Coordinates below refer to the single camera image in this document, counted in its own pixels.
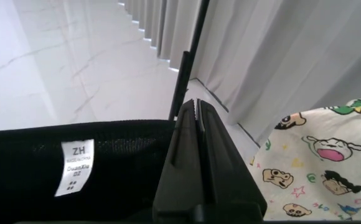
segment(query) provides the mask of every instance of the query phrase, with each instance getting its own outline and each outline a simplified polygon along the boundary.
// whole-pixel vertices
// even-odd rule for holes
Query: cartoon boy face
[[[306,123],[306,119],[302,117],[301,113],[294,113],[290,116],[283,118],[275,129],[285,130],[294,127],[295,125],[300,126]]]
[[[294,177],[290,173],[278,169],[265,169],[262,175],[264,182],[271,182],[282,189],[286,189],[294,181]]]
[[[316,139],[312,136],[307,136],[306,138],[313,142],[316,154],[323,159],[334,162],[340,162],[350,158],[353,151],[361,151],[361,146],[341,139]]]
[[[361,191],[361,186],[350,183],[335,171],[326,170],[322,178],[324,187],[334,195],[343,195],[349,192],[356,194]]]
[[[294,203],[285,205],[283,210],[291,217],[303,217],[304,215],[312,214],[312,211]]]

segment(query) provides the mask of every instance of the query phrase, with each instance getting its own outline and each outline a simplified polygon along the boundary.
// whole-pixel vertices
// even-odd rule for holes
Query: black pole
[[[192,66],[194,63],[195,54],[197,52],[197,47],[199,46],[199,40],[201,32],[204,25],[205,15],[207,14],[207,9],[209,6],[210,0],[201,0],[199,16],[197,17],[197,22],[195,25],[192,45],[190,46],[190,52],[183,52],[182,62],[180,63],[180,69],[178,73],[178,79],[176,81],[176,87],[174,91],[174,96],[172,97],[171,110],[169,112],[168,120],[173,121],[175,116],[178,116],[179,109],[183,104],[185,94],[187,91],[187,83],[189,82],[190,73],[192,72]]]

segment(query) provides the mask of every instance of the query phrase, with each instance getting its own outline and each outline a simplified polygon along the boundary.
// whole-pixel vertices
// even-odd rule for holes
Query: green crocodile cartoon
[[[351,114],[352,112],[361,114],[361,100],[355,100],[350,106],[331,106],[324,109],[330,109],[341,115]]]

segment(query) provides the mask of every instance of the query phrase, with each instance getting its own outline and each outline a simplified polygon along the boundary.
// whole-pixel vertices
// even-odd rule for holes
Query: curtain
[[[361,1],[211,0],[192,78],[262,144],[288,114],[361,98]]]
[[[190,50],[201,0],[118,1],[157,48],[157,56],[179,69],[183,51]]]

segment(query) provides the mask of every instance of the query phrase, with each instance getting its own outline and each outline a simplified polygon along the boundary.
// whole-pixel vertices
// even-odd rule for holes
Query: glossy floor
[[[0,130],[167,119],[177,76],[168,65],[115,0],[0,0]],[[190,98],[226,115],[197,81]]]

